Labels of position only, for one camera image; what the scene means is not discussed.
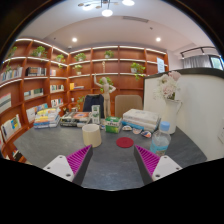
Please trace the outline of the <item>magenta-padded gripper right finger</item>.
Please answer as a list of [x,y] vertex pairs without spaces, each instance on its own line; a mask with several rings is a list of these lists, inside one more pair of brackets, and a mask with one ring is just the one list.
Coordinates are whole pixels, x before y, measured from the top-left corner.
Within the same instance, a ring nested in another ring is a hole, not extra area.
[[165,155],[159,157],[138,145],[134,146],[134,156],[145,185],[182,169],[182,167],[169,156]]

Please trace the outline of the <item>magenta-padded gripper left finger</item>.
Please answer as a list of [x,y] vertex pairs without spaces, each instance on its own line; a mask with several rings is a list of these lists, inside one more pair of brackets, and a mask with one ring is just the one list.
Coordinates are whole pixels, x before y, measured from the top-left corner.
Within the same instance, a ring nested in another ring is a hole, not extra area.
[[93,147],[88,145],[68,156],[57,156],[44,167],[44,170],[81,185],[92,155]]

